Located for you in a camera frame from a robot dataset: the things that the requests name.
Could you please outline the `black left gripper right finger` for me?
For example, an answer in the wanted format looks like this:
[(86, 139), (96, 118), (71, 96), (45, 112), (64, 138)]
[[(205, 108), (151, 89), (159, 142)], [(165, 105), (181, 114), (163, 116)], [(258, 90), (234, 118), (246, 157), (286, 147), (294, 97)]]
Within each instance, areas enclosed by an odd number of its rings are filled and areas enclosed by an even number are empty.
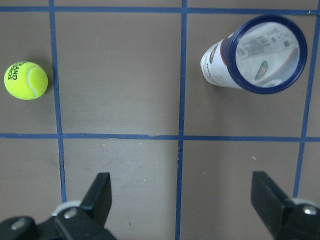
[(274, 240), (318, 240), (320, 206), (289, 197), (264, 171), (254, 171), (250, 201)]

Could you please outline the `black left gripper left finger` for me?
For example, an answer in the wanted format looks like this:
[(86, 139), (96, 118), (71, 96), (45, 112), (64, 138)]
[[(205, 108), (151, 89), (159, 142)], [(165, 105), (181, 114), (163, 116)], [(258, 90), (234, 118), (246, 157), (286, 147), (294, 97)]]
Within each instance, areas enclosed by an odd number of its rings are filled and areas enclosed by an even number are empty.
[(81, 201), (59, 205), (36, 224), (30, 216), (14, 216), (0, 223), (2, 240), (114, 240), (105, 229), (112, 206), (111, 177), (98, 173)]

